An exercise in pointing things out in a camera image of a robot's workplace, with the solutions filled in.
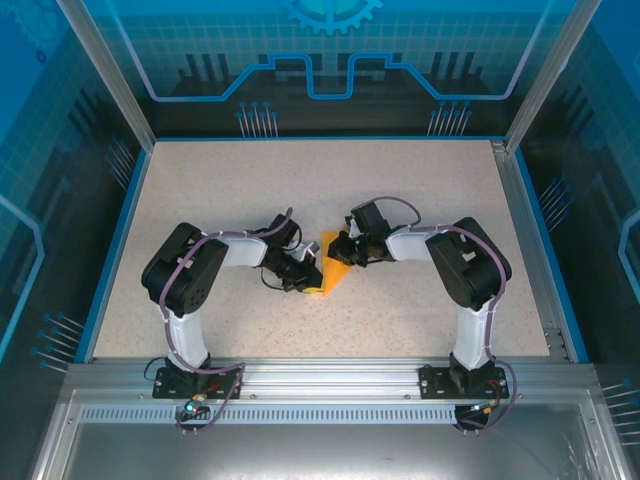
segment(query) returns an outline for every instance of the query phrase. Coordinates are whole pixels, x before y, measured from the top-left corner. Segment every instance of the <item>blue circuit line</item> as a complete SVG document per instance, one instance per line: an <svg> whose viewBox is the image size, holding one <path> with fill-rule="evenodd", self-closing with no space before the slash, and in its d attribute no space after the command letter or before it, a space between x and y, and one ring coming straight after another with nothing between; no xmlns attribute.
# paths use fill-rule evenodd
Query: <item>blue circuit line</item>
<svg viewBox="0 0 640 480"><path fill-rule="evenodd" d="M120 20L120 16L113 5L112 0L107 0L107 5L111 14L113 16L113 20L118 28L118 31L122 35L122 39L127 46L127 50L129 50L129 54L133 62L138 69L140 77L142 78L142 82L144 83L147 92L157 102L162 103L176 103L176 102L224 102L229 99L231 95L244 83L244 81L253 73L257 71L264 70L275 70L276 69L276 61L277 60L302 60L305 64L305 72L307 77L307 93L310 98L313 100L347 100L351 98L353 95L353 85L356 77L355 73L355 63L360 59L383 59L384 66L390 70L406 70L410 73L416 81L426 90L428 91L433 98L436 100L505 100L511 96L513 90L516 86L516 83L522 73L524 65L529 58L531 50L535 45L538 37L540 36L540 31L544 26L544 23L549 16L551 8L555 0L549 0L545 9L543 10L540 19L538 20L538 24L529 39L529 42L518 62L518 66L509 82L509 86L507 90L503 94L441 94L431 85L427 79L418 71L418 69L412 63L408 62L394 62L393 61L393 53L392 52L357 52L353 53L348 60L347 63L347 89L344 93L316 93L314 84L313 84L313 65L311 61L311 57L306 53L269 53L267 54L267 63L259 63L259 64L251 64L236 78L231 85L222 93L222 95L211 95L211 96L181 96L181 97L160 97L156 94L153 86L151 85L151 81L147 76L144 67L142 66L142 62L138 57L138 54L133 47L131 39L127 35L127 32Z"/></svg>
<svg viewBox="0 0 640 480"><path fill-rule="evenodd" d="M633 293L635 294L638 303L640 303L640 284L638 283L638 277L636 277L636 274L633 271L633 267L631 266L631 262L627 258L629 231L631 230L631 227L633 227L638 222L640 222L640 209L631 214L631 216L627 218L622 224L622 232L620 233L620 244L618 245L618 257L620 258L620 262L622 263L622 268L624 268L624 271L627 274L627 278L629 279L629 283L631 284Z"/></svg>
<svg viewBox="0 0 640 480"><path fill-rule="evenodd" d="M27 303L27 299L29 298L29 294L31 293L33 284L36 281L36 277L38 276L38 272L40 271L40 267L42 266L42 262L44 261L44 244L42 242L42 234L40 233L40 226L33 218L31 218L28 214L20 210L18 207L16 207L4 195L0 195L0 205L2 205L7 210L9 210L13 215L15 215L18 218L18 220L20 220L20 222L22 222L31 230L31 232L33 233L33 238L36 242L36 251L38 252L36 259L33 262L33 266L31 267L31 272L29 272L27 281L24 284L24 288L20 293L18 302L16 303L16 306L13 309L13 313L11 314L11 318L9 319L9 324L7 325L7 329L2 335L2 340L0 341L0 363L2 363L2 359L4 358L4 354L7 351L7 347L9 346L9 342L11 341L13 332L15 331L16 326L18 325L18 321L20 320L20 316L22 315L24 306Z"/></svg>

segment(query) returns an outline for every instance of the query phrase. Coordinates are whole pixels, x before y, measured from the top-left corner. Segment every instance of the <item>cable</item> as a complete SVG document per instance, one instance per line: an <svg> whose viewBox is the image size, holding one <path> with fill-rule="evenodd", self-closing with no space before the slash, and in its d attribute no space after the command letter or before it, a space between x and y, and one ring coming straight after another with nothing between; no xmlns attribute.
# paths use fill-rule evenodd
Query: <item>cable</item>
<svg viewBox="0 0 640 480"><path fill-rule="evenodd" d="M474 233L469 232L468 230L465 230L464 228L456 227L455 225L438 225L435 227L413 227L410 229L410 231L423 232L423 233L431 233L431 232L444 233L447 231L452 231L452 232L460 233L465 237L474 241L476 244L478 244L480 248L482 248L487 253L487 255L491 257L491 259L495 262L496 267L498 268L498 272L500 273L500 288L498 289L498 293L496 294L496 296L493 297L493 299L489 302L489 307L487 311L487 324L484 331L484 351L487 357L489 357L489 360L491 360L497 365L503 365L507 370L509 370L509 373L511 374L513 392L504 413L491 425L488 425L481 429L483 431L492 430L496 426L500 425L505 420L505 418L507 418L507 416L511 413L511 410L513 409L513 405L515 404L516 397L518 394L518 380L516 379L516 372L513 370L513 367L509 363L505 362L504 360L499 360L498 358L496 358L496 356L491 351L491 326L493 325L493 315L495 313L496 305L498 304L498 301L504 294L505 288L507 286L507 271L505 270L504 265L502 265L502 262L500 261L500 258L498 257L498 254L495 252L495 250L493 250L493 248L491 248L480 237L478 237Z"/></svg>
<svg viewBox="0 0 640 480"><path fill-rule="evenodd" d="M274 285L269 285L267 283L267 281L264 279L264 268L260 267L260 280L262 280L262 283L264 284L265 287L269 287L271 290L278 290L278 291L283 291L284 288L282 287L276 287Z"/></svg>
<svg viewBox="0 0 640 480"><path fill-rule="evenodd" d="M377 202L378 200L393 200L394 202L400 202L400 203L406 205L407 207L409 207L411 210L413 210L413 213L415 213L416 217L418 217L418 218L417 218L416 221L407 224L407 226L409 226L409 227L415 227L417 224L419 224L422 221L422 215L420 215L420 212L418 211L418 209L416 207L414 207L413 204L409 203L408 201L406 201L406 200L404 200L404 199L402 199L400 197L394 197L392 195L382 195L380 197L372 198L371 200L369 200L369 202Z"/></svg>
<svg viewBox="0 0 640 480"><path fill-rule="evenodd" d="M197 253L197 251L205 243L207 243L208 241L213 240L215 238L225 237L225 236L229 236L229 237L247 236L249 238L268 237L269 235L274 235L274 234L278 233L280 230L282 230L287 225L289 220L291 220L291 215L292 214L293 214L293 208L289 207L287 209L287 212L285 214L285 218L282 221L282 223L280 225L278 225L277 227L273 228L270 231L256 232L256 233L248 233L248 232L216 232L216 233L211 233L211 234L207 235L206 237L202 237L200 240L198 240L189 249L187 254L182 258L182 261L178 264L176 269L169 276L169 279L167 280L167 283L165 284L164 288L162 289L162 292L160 293L160 298L158 299L158 306L160 307L160 311L162 312L162 316L164 318L164 335L165 335L165 337L167 339L167 343L169 344L169 349L173 353L175 359L184 368L186 368L187 370L189 370L191 372L201 373L201 374L204 374L204 375L215 375L215 374L221 374L221 373L228 373L228 372L231 372L231 371L237 370L237 369L240 370L236 374L236 380L234 381L233 385L229 389L229 393L227 394L224 402L220 406L220 409L218 410L216 415L206 425L203 425L202 427L198 428L197 430L194 429L194 432L201 431L201 430L206 430L208 428L211 428L213 426L213 424L218 420L218 418L220 418L220 415L222 415L222 412L224 411L224 409L226 408L227 404L229 403L229 400L231 399L231 396L233 395L233 392L238 387L238 385L240 385L240 381L242 380L242 376L244 375L244 371L245 371L245 368L246 368L247 364L244 363L244 362L240 362L240 363L236 363L234 365L230 365L228 367L212 368L212 369L210 369L210 368L198 368L198 367L194 367L193 365L189 365L189 362L187 362L182 357L182 355L180 355L180 353L178 352L178 349L176 348L175 342L173 341L173 337L171 336L171 323L170 323L171 314L170 314L169 310L166 307L167 294L169 293L169 290L171 289L171 286L173 285L173 283L176 281L176 278L178 278L178 275L180 275L180 272L182 270L184 270L184 268L189 263L189 260L191 260L191 258ZM180 428L183 432L185 432L186 429L184 429L184 427L182 426L182 423L180 422L180 418L181 418L181 415L178 416L178 419L176 421L176 426L178 428Z"/></svg>
<svg viewBox="0 0 640 480"><path fill-rule="evenodd" d="M145 380L149 380L151 382L153 382L155 379L154 378L148 378L147 377L147 372L149 371L149 367L151 365L153 365L154 362L157 362L158 360L162 360L165 357L156 357L156 358L152 358L151 360L149 360L149 363L147 363L147 366L144 367L144 372L142 372L142 376L145 378Z"/></svg>

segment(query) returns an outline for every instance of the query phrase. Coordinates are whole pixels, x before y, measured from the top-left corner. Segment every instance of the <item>speckled tabletop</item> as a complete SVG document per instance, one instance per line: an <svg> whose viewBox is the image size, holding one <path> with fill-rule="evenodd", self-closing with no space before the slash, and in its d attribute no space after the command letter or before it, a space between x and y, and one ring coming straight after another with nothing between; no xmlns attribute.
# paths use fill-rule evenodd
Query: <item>speckled tabletop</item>
<svg viewBox="0 0 640 480"><path fill-rule="evenodd" d="M351 208L377 195L414 203L423 225L476 218L513 268L494 351L548 355L488 141L295 140L156 145L95 356L166 353L162 320L140 276L178 223L256 229L292 206L304 239L319 242L322 231L339 230ZM403 205L379 206L392 226L413 219ZM325 298L269 290L259 270L228 268L202 318L211 354L229 357L448 355L457 323L435 267L412 261L352 269Z"/></svg>

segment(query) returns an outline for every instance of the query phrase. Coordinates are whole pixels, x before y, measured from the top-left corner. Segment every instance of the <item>orange object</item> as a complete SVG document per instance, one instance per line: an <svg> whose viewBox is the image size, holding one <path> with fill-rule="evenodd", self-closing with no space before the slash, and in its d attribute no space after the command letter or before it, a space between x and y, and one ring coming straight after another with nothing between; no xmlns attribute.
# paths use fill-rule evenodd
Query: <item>orange object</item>
<svg viewBox="0 0 640 480"><path fill-rule="evenodd" d="M329 244L340 232L322 232L322 296L326 297L340 283L351 267L329 257Z"/></svg>

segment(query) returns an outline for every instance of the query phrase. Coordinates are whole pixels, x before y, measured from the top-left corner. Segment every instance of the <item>blue frame border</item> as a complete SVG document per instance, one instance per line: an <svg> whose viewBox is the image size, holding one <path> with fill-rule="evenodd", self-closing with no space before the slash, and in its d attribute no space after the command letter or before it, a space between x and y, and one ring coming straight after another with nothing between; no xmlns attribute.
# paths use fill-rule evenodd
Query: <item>blue frame border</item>
<svg viewBox="0 0 640 480"><path fill-rule="evenodd" d="M376 52L357 52L351 54L347 63L347 87L344 93L338 94L318 94L314 89L314 81L313 81L313 68L311 57L303 52L291 52L291 53L269 53L267 54L267 63L265 64L250 64L243 70L243 72L236 78L231 85L223 92L222 95L208 95L208 96L181 96L181 97L161 97L153 88L151 84L151 80L149 79L140 57L138 56L133 42L129 38L127 31L122 24L122 20L120 15L118 14L113 0L107 0L106 4L113 17L113 21L116 24L116 28L120 32L123 42L129 52L131 60L136 66L138 70L138 74L142 80L142 83L147 90L149 96L155 100L156 102L170 102L170 103L185 103L185 102L225 102L229 99L229 97L244 83L249 76L255 71L262 70L275 70L276 69L276 61L277 60L303 60L305 63L305 71L306 71L306 85L307 85L307 94L310 98L314 100L346 100L351 98L354 90L354 79L355 79L355 62L359 59L383 59L385 62L386 69L395 69L395 70L406 70L410 75L412 75L415 80L424 88L427 92L429 92L433 98L436 100L505 100L511 96L513 90L516 87L518 79L522 71L524 70L527 61L529 60L529 56L536 42L538 41L538 36L540 35L540 31L544 27L547 21L547 17L549 16L553 4L555 0L548 0L544 10L540 14L540 18L536 24L536 27L531 34L529 41L527 42L527 46L525 47L522 57L518 61L518 65L513 73L513 76L507 86L505 93L503 94L442 94L439 93L431 83L424 77L420 71L409 62L395 62L393 60L393 53L386 51L376 51Z"/></svg>
<svg viewBox="0 0 640 480"><path fill-rule="evenodd" d="M497 140L502 141L502 135L455 135L433 137L430 135L356 135L348 137L159 137L158 142L270 142L295 140Z"/></svg>
<svg viewBox="0 0 640 480"><path fill-rule="evenodd" d="M502 136L477 136L477 137L406 136L406 137L403 137L403 136L389 135L389 136L360 136L360 137L280 137L280 138L271 138L271 139L256 138L255 140L266 141L266 140L310 140L310 139L313 139L313 140L369 140L369 139L503 140L504 137ZM190 141L190 142L193 142L193 141L247 141L247 140L253 140L253 139L242 139L237 137L217 137L217 138L164 137L164 138L159 138L158 142L162 142L162 141ZM528 198L528 201L531 204L536 225L538 227L540 236L542 238L544 252L549 260L553 280L555 282L558 296L560 297L560 303L562 305L562 309L564 310L564 314L567 320L567 327L569 329L569 335L571 337L568 340L571 341L574 345L576 355L577 355L576 360L580 363L588 363L589 357L587 355L587 350L585 348L584 341L582 339L582 334L580 333L580 327L578 326L578 321L573 311L571 300L569 299L569 293L567 291L567 287L564 282L564 279L562 278L562 273L560 272L558 259L555 255L555 251L551 243L551 237L549 236L549 232L547 231L547 227L545 226L544 219L542 217L542 211L540 210L540 205L538 204L537 197L535 195L533 183L531 181L531 177L529 176L529 171L525 164L524 157L522 155L520 148L518 148L515 152L515 159L516 159L516 166L520 170L520 173L522 175L522 179L523 179L525 190L526 190L525 192L526 197ZM124 204L122 205L120 218L118 219L116 230L113 234L113 239L111 241L111 246L109 247L109 252L107 254L104 268L100 276L100 281L98 283L98 287L96 289L96 293L95 293L93 302L91 304L91 309L89 311L89 316L87 318L87 323L84 329L84 333L82 335L82 338L80 339L80 345L78 346L78 350L76 352L76 356L75 356L76 363L86 363L89 361L90 357L93 355L93 349L98 339L100 325L104 318L104 313L109 300L109 295L111 294L111 289L113 288L116 272L120 264L120 259L122 258L122 252L124 251L126 239L128 236L129 229L131 228L131 222L133 221L133 215L135 213L138 200L140 198L142 185L144 183L144 178L145 178L147 169L149 167L150 160L151 160L151 155L147 154L144 150L140 153L140 156L138 157L136 168L133 173L133 177L131 179L131 187L127 192L127 196L125 197Z"/></svg>
<svg viewBox="0 0 640 480"><path fill-rule="evenodd" d="M560 303L562 304L562 309L564 310L564 315L567 319L567 328L569 329L569 336L571 338L565 340L569 340L573 344L577 356L576 360L579 363L589 363L589 356L587 355L587 349L584 345L582 334L580 333L578 320L576 319L575 312L573 311L573 306L571 305L571 300L569 299L567 285L564 282L564 278L562 278L558 258L556 257L555 250L553 249L553 244L551 243L551 236L549 235L547 226L544 223L542 210L540 209L540 204L538 203L536 192L533 188L533 182L531 181L531 176L529 175L529 169L527 168L527 165L524 161L524 156L522 155L520 147L518 147L515 151L515 158L516 165L520 170L520 174L522 175L522 180L524 182L527 197L529 198L529 203L531 204L533 215L538 226L538 231L540 232L540 238L542 238L544 252L547 255L547 259L549 260L551 275L553 276L553 280L556 284L556 291L558 292L558 296L560 297Z"/></svg>
<svg viewBox="0 0 640 480"><path fill-rule="evenodd" d="M100 333L104 313L107 309L109 296L111 295L113 283L116 278L116 272L118 271L122 252L124 251L124 245L129 234L129 229L131 228L133 214L136 210L138 200L140 199L140 192L142 191L142 185L144 183L147 169L149 168L150 160L151 155L142 149L136 161L136 168L133 171L129 189L124 198L124 203L122 204L122 210L120 210L116 229L113 232L111 245L107 252L107 258L104 261L96 293L93 296L93 301L91 302L91 308L89 309L89 315L87 316L87 323L85 324L82 337L80 338L78 349L76 350L74 358L76 363L87 363L90 360L90 357L93 356L93 349L95 348L98 340L98 334Z"/></svg>

